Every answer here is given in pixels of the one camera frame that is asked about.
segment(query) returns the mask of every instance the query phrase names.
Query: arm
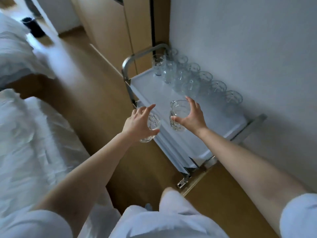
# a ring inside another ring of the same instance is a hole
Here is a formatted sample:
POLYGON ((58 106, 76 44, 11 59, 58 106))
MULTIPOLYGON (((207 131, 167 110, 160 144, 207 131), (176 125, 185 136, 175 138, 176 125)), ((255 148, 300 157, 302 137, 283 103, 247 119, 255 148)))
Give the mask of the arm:
POLYGON ((258 155, 209 130, 197 102, 186 97, 190 114, 172 119, 199 137, 244 189, 269 224, 279 234, 279 221, 286 204, 307 190, 293 177, 258 155))
POLYGON ((127 149, 140 139, 159 132, 147 126, 149 113, 154 107, 155 104, 133 110, 122 132, 70 172, 34 210, 43 209, 59 214, 70 225, 73 236, 77 237, 127 149))

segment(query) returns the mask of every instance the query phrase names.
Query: white wall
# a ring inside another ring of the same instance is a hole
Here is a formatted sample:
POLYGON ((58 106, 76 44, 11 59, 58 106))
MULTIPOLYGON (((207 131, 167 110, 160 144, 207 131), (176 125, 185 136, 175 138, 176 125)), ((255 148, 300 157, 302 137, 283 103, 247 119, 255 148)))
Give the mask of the white wall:
POLYGON ((71 0, 33 0, 33 2, 46 22, 51 23, 58 34, 81 25, 71 0))
POLYGON ((245 141, 317 190, 317 0, 172 0, 170 42, 263 127, 245 141))

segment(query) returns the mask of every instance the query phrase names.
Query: bed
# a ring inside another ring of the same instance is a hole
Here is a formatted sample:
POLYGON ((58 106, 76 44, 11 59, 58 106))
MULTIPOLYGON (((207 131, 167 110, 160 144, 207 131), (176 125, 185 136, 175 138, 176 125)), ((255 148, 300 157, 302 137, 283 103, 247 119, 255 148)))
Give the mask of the bed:
MULTIPOLYGON (((38 98, 0 92, 0 231, 89 157, 69 123, 38 98)), ((108 237, 120 213, 109 194, 91 211, 83 237, 108 237)))
POLYGON ((26 39, 29 33, 22 23, 0 13, 0 90, 29 75, 55 78, 33 53, 26 39))

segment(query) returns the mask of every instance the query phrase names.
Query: hand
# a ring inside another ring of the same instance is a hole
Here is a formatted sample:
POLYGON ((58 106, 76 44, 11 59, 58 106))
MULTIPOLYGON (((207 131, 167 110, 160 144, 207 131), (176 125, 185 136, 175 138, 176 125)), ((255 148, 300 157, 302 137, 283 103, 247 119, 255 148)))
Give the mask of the hand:
POLYGON ((208 129, 204 119, 204 114, 200 109, 200 105, 192 98, 186 96, 186 100, 189 102, 189 105, 191 107, 191 112, 189 113, 189 115, 186 118, 172 116, 171 119, 183 125, 194 135, 199 136, 201 131, 206 128, 208 129))
POLYGON ((149 107, 134 109, 131 117, 127 118, 122 133, 127 133, 133 142, 137 142, 140 139, 144 139, 152 135, 157 135, 159 133, 159 129, 150 130, 147 126, 149 114, 154 107, 155 104, 152 104, 149 107))

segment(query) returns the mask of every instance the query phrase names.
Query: black trash can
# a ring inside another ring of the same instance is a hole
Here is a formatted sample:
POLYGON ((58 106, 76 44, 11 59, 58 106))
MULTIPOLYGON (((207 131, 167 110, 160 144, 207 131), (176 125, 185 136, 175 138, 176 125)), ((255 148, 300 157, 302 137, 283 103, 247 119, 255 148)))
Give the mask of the black trash can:
POLYGON ((31 17, 26 17, 22 19, 22 23, 30 29, 31 34, 34 37, 39 38, 46 35, 39 24, 36 22, 36 20, 32 19, 31 17))

